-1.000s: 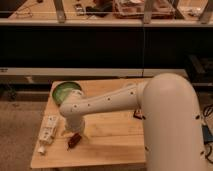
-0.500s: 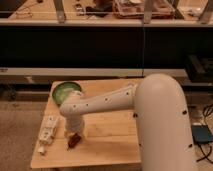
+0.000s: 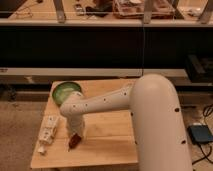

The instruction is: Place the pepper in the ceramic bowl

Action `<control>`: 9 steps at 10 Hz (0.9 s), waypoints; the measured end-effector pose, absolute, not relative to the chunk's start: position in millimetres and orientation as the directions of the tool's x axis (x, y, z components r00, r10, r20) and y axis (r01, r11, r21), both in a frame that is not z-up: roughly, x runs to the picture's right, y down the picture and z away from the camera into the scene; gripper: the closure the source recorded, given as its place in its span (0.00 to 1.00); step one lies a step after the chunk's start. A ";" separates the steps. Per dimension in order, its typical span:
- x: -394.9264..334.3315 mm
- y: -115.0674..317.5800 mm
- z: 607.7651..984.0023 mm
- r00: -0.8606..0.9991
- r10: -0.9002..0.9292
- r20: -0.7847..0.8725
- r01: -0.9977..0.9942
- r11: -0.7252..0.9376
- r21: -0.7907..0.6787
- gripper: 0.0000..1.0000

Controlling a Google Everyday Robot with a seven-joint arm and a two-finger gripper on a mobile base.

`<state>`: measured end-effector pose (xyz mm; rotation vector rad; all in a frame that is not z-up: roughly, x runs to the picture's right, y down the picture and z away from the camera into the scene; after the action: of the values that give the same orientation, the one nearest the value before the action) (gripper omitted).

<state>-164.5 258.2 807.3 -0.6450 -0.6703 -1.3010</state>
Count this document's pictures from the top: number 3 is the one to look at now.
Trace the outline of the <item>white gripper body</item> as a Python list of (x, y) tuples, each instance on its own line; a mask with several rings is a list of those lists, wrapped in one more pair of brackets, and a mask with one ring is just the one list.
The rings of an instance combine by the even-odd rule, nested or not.
[(67, 119), (67, 130), (69, 136), (77, 134), (80, 137), (84, 136), (85, 121), (82, 116), (71, 116)]

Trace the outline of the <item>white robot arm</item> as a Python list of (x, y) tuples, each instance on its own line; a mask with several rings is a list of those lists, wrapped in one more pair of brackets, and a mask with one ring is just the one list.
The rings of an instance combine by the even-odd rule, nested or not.
[(60, 107), (68, 119), (116, 110), (131, 113), (139, 171), (193, 171), (179, 98), (170, 80), (146, 74), (130, 86), (91, 98), (75, 91)]

